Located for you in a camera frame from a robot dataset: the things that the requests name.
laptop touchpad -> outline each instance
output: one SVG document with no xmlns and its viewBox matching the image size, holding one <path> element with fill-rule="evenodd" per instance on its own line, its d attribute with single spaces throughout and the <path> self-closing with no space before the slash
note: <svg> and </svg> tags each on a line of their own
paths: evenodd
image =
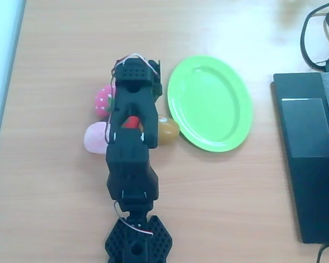
<svg viewBox="0 0 329 263">
<path fill-rule="evenodd" d="M 282 99 L 292 157 L 329 157 L 329 128 L 322 99 Z"/>
</svg>

laptop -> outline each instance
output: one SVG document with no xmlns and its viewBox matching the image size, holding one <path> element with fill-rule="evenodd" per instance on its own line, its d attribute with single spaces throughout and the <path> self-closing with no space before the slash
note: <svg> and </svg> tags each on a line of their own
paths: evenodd
<svg viewBox="0 0 329 263">
<path fill-rule="evenodd" d="M 329 243 L 329 73 L 275 74 L 272 85 L 303 243 Z"/>
</svg>

wooden table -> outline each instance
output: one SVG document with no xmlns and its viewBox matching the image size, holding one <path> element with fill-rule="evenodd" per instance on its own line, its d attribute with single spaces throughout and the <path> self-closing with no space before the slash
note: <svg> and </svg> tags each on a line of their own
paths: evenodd
<svg viewBox="0 0 329 263">
<path fill-rule="evenodd" d="M 151 214 L 173 236 L 168 262 L 315 262 L 319 246 L 297 241 L 270 83 L 274 73 L 309 70 L 300 30 L 325 2 L 28 1 L 0 135 L 0 263 L 107 259 L 117 217 L 104 156 L 88 153 L 83 135 L 98 120 L 95 93 L 132 52 L 161 59 L 164 90 L 183 59 L 216 56 L 254 103 L 251 133 L 234 151 L 182 138 L 151 151 L 160 178 Z M 307 34 L 316 61 L 329 57 L 322 19 Z M 168 114 L 165 96 L 157 108 Z"/>
</svg>

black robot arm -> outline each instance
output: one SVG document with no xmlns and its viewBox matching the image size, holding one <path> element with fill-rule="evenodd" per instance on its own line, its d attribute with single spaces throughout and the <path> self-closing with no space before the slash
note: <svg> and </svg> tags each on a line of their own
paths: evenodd
<svg viewBox="0 0 329 263">
<path fill-rule="evenodd" d="M 158 217 L 146 218 L 158 199 L 158 177 L 150 166 L 149 149 L 157 147 L 155 102 L 162 95 L 160 63 L 150 60 L 149 64 L 152 68 L 140 58 L 129 58 L 114 71 L 107 187 L 129 217 L 119 219 L 106 240 L 109 263 L 165 263 L 172 247 L 172 238 Z M 143 133 L 121 127 L 130 116 L 139 118 Z"/>
</svg>

green plate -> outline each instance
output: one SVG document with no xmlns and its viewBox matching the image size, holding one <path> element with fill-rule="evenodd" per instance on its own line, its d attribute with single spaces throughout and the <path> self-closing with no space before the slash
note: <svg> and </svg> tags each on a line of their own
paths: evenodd
<svg viewBox="0 0 329 263">
<path fill-rule="evenodd" d="M 180 131 L 196 146 L 225 152 L 240 145 L 252 123 L 252 103 L 244 82 L 227 64 L 193 56 L 173 71 L 168 104 Z"/>
</svg>

